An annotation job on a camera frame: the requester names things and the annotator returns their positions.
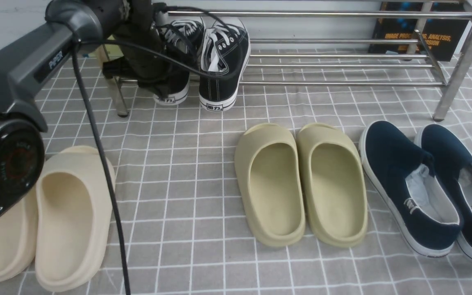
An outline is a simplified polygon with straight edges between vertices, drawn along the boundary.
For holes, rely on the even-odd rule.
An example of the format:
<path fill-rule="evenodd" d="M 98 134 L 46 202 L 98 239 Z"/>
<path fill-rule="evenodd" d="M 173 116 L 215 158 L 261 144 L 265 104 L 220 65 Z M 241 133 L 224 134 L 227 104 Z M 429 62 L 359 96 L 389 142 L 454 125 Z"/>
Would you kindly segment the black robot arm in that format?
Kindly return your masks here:
<path fill-rule="evenodd" d="M 35 98 L 67 59 L 129 28 L 117 43 L 145 54 L 130 69 L 152 83 L 172 73 L 177 49 L 159 37 L 152 9 L 150 0 L 52 0 L 44 24 L 0 49 L 0 218 L 41 175 L 48 125 Z"/>

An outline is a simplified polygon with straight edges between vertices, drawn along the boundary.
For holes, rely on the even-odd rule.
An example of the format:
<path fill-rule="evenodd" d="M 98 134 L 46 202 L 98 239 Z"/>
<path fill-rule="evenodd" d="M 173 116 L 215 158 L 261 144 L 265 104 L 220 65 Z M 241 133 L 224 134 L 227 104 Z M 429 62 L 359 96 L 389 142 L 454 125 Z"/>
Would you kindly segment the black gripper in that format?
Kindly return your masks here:
<path fill-rule="evenodd" d="M 141 81 L 141 86 L 159 85 L 168 82 L 172 66 L 152 54 L 124 45 L 132 43 L 163 54 L 165 45 L 159 32 L 152 25 L 154 15 L 150 0 L 127 0 L 129 15 L 126 21 L 114 30 L 114 41 L 120 42 L 121 58 L 105 62 L 103 75 L 107 79 L 125 78 Z"/>

